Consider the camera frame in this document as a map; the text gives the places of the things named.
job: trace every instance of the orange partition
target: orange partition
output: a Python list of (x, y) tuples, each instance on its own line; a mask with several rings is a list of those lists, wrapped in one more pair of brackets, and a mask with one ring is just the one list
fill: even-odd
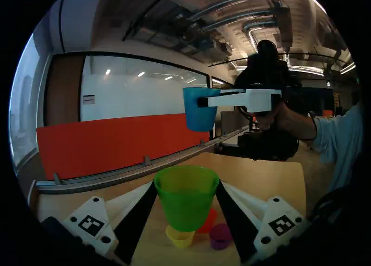
[(322, 116), (323, 117), (329, 117), (329, 116), (332, 116), (333, 115), (333, 111), (332, 110), (323, 110), (322, 111)]
[(38, 148), (48, 180), (120, 169), (209, 140), (191, 131), (185, 114), (127, 117), (37, 128)]

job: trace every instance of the person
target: person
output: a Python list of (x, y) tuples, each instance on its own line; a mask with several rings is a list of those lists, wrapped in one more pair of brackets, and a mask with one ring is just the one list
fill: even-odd
[(268, 130), (276, 120), (278, 129), (285, 130), (320, 152), (321, 162), (334, 162), (334, 176), (329, 191), (350, 182), (352, 165), (362, 149), (362, 104), (353, 106), (344, 116), (317, 119), (303, 116), (279, 103), (269, 114), (257, 117), (257, 127)]
[(257, 88), (257, 84), (266, 88), (301, 88), (300, 81), (290, 76), (287, 63), (278, 59), (278, 50), (273, 42), (261, 40), (256, 49), (258, 52), (248, 57), (247, 68), (238, 75), (234, 88)]
[[(307, 114), (307, 107), (298, 96), (300, 81), (290, 75), (287, 63), (278, 57), (275, 44), (269, 40), (261, 40), (257, 45), (257, 53), (248, 57), (248, 66), (237, 77), (234, 88), (281, 90), (282, 98), (289, 108), (300, 114)], [(254, 115), (249, 114), (246, 107), (237, 107), (237, 110), (249, 120), (251, 131)], [(240, 136), (238, 146), (238, 149), (224, 147), (223, 155), (285, 161), (296, 153), (299, 142), (296, 137), (285, 130), (277, 129), (274, 125), (266, 131)]]

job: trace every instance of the metal rail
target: metal rail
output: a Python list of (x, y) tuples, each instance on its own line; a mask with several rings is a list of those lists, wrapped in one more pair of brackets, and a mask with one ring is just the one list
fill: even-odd
[(72, 194), (84, 191), (90, 191), (99, 188), (106, 188), (120, 183), (128, 182), (151, 173), (157, 172), (163, 168), (175, 165), (186, 159), (189, 159), (201, 152), (211, 150), (214, 145), (231, 138), (246, 130), (247, 127), (231, 132), (227, 136), (214, 138), (203, 145), (195, 146), (190, 149), (175, 153), (160, 159), (151, 161), (150, 165), (135, 165), (126, 169), (114, 170), (112, 172), (101, 173), (92, 176), (61, 180), (62, 184), (57, 185), (54, 181), (38, 181), (37, 190), (42, 194)]
[[(322, 56), (322, 57), (326, 57), (326, 58), (332, 58), (332, 59), (335, 59), (334, 57), (332, 56), (327, 56), (327, 55), (323, 55), (323, 54), (317, 54), (317, 53), (303, 53), (303, 52), (289, 52), (289, 53), (279, 53), (278, 55), (290, 55), (290, 54), (298, 54), (298, 55), (313, 55), (313, 56)], [(230, 62), (234, 62), (234, 61), (239, 61), (239, 60), (245, 60), (247, 59), (248, 57), (244, 57), (244, 58), (239, 58), (239, 59), (234, 59), (234, 60), (229, 60), (229, 61), (223, 61), (223, 62), (220, 62), (220, 63), (217, 63), (217, 64), (211, 64), (210, 66), (207, 66), (208, 68), (210, 67), (213, 67), (213, 66), (218, 66), (218, 65), (222, 65), (222, 64), (226, 64), (226, 63), (230, 63)], [(340, 60), (340, 59), (337, 59), (338, 61), (346, 64), (345, 61), (343, 60)]]

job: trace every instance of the pipe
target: pipe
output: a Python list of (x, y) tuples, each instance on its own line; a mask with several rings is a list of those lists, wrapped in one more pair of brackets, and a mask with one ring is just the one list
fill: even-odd
[[(206, 9), (203, 9), (193, 15), (191, 15), (189, 18), (187, 18), (188, 20), (190, 21), (196, 21), (198, 19), (200, 19), (201, 17), (203, 16), (206, 16), (214, 11), (218, 11), (218, 10), (221, 10), (225, 7), (228, 7), (228, 6), (231, 6), (231, 5), (234, 5), (234, 4), (238, 4), (240, 2), (245, 2), (246, 0), (224, 0), (224, 1), (221, 1), (219, 3), (216, 3), (216, 4), (213, 4), (209, 7), (207, 7)], [(276, 7), (282, 7), (282, 0), (272, 0), (273, 3), (274, 3), (274, 6)]]
[(254, 34), (254, 30), (259, 30), (263, 28), (274, 28), (278, 27), (277, 21), (275, 19), (266, 19), (263, 21), (258, 22), (247, 22), (242, 25), (242, 32), (245, 33), (247, 38), (249, 39), (250, 44), (254, 48), (254, 50), (257, 52), (257, 39)]
[(265, 9), (265, 10), (259, 10), (259, 11), (249, 11), (246, 13), (239, 13), (237, 15), (234, 15), (228, 18), (217, 20), (212, 24), (208, 24), (202, 27), (201, 31), (206, 32), (206, 31), (214, 30), (215, 28), (218, 28), (220, 26), (239, 21), (239, 20), (268, 16), (268, 15), (274, 15), (274, 9)]

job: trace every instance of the office desk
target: office desk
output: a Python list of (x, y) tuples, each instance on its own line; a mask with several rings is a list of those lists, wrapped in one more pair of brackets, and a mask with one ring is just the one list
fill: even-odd
[[(181, 164), (194, 164), (214, 170), (219, 178), (236, 188), (267, 200), (275, 195), (281, 196), (302, 215), (306, 213), (306, 193), (301, 165), (296, 162), (253, 161), (251, 159), (201, 153)], [(154, 174), (94, 191), (70, 195), (40, 195), (38, 218), (40, 221), (53, 216), (62, 221), (72, 211), (90, 197), (96, 195), (106, 201), (133, 190), (154, 178)], [(213, 207), (218, 211), (217, 222), (225, 222), (220, 206), (214, 199)], [(143, 229), (133, 255), (132, 265), (147, 265), (167, 262), (177, 258), (177, 266), (189, 265), (239, 265), (239, 257), (234, 245), (216, 252), (210, 248), (207, 235), (195, 237), (193, 245), (186, 250), (172, 246), (165, 236), (167, 223), (157, 198), (147, 223)]]

